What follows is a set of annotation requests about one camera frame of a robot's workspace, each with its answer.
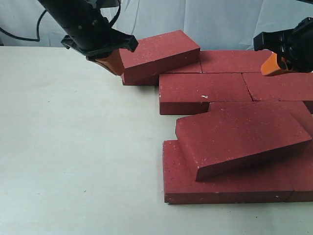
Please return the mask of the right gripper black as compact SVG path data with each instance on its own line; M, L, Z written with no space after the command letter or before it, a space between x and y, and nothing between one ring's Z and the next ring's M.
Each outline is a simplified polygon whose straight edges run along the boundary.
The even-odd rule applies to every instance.
M271 56L261 65L263 76L313 71L313 19L303 19L295 28L261 32L253 38L255 51L270 50Z

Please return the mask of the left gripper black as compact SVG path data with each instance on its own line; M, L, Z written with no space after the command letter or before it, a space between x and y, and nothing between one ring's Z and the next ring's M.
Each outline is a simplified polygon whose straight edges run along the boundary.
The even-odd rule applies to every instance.
M61 41L66 48L87 57L101 57L95 59L96 64L114 75L123 74L118 49L135 52L138 41L134 35L112 28L120 9L110 21L101 14L102 8L120 8L119 0L41 0L39 3L66 32Z

